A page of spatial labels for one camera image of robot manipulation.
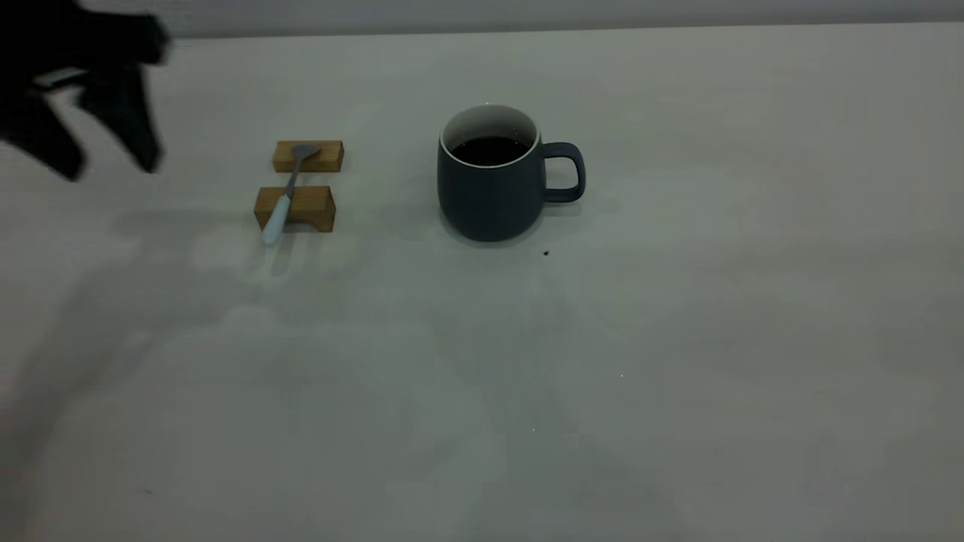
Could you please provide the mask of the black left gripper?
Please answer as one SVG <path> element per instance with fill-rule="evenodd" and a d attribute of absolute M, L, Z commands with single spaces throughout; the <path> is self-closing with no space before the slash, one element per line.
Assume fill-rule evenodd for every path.
<path fill-rule="evenodd" d="M 77 105 L 92 114 L 148 174 L 163 155 L 141 66 L 158 65 L 171 38 L 151 14 L 91 11 L 76 1 L 1 3 L 1 139 L 76 182 L 85 155 L 40 93 L 38 76 L 79 69 Z"/>

